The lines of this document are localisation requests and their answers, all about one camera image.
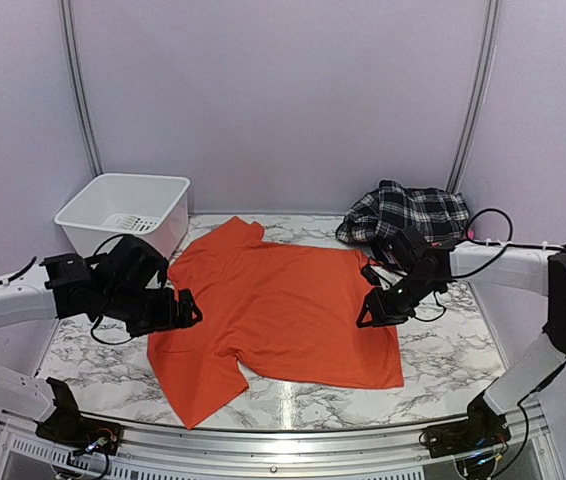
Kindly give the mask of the orange garment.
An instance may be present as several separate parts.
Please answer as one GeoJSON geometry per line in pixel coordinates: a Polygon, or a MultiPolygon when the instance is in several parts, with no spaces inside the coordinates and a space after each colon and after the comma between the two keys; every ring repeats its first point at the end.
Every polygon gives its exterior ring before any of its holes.
{"type": "Polygon", "coordinates": [[[370,284],[357,250],[268,242],[232,218],[193,241],[169,280],[193,294],[201,321],[157,333],[147,356],[160,387],[194,428],[248,387],[245,371],[343,388],[400,388],[397,330],[360,329],[370,284]]]}

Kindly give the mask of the black white plaid skirt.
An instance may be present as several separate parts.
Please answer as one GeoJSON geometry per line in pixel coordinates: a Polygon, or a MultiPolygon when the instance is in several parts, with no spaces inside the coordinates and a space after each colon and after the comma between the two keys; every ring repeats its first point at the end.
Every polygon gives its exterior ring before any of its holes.
{"type": "Polygon", "coordinates": [[[407,188],[393,180],[357,200],[336,229],[346,244],[388,241],[412,227],[430,243],[464,236],[470,211],[462,194],[438,188],[407,188]]]}

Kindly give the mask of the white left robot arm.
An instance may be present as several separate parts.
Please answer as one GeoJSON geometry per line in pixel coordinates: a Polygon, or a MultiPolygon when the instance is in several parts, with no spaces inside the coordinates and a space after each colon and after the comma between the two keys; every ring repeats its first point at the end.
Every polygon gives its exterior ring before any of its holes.
{"type": "MultiPolygon", "coordinates": [[[[85,315],[124,323],[130,338],[191,328],[203,314],[189,290],[167,286],[167,260],[144,253],[77,254],[31,261],[0,277],[0,328],[39,320],[85,315]]],[[[35,422],[49,420],[69,445],[88,438],[89,423],[79,415],[62,381],[41,380],[0,365],[0,408],[35,422]]]]}

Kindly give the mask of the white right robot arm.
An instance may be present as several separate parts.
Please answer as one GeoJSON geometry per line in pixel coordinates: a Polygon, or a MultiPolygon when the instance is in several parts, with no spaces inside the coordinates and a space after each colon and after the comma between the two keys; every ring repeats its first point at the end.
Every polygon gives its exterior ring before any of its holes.
{"type": "Polygon", "coordinates": [[[404,275],[366,295],[359,328],[397,326],[415,318],[421,301],[454,282],[468,282],[479,296],[507,368],[467,407],[458,438],[478,448],[504,415],[544,389],[566,365],[566,243],[517,244],[464,241],[399,247],[404,275]]]}

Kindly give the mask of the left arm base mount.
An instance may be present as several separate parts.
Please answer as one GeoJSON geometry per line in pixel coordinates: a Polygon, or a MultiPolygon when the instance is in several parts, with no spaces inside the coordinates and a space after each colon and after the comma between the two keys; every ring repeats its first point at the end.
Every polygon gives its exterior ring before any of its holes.
{"type": "Polygon", "coordinates": [[[115,455],[119,448],[123,427],[119,423],[89,417],[61,416],[37,422],[35,434],[39,438],[75,449],[86,449],[104,438],[101,449],[108,455],[115,455]]]}

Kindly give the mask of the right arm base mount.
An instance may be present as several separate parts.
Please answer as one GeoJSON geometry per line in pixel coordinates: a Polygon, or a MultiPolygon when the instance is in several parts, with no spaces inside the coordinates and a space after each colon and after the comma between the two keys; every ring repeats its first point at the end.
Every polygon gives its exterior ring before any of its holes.
{"type": "Polygon", "coordinates": [[[461,420],[426,427],[419,436],[419,443],[429,451],[431,458],[440,458],[504,446],[510,439],[507,423],[484,430],[482,427],[474,429],[468,420],[461,420]]]}

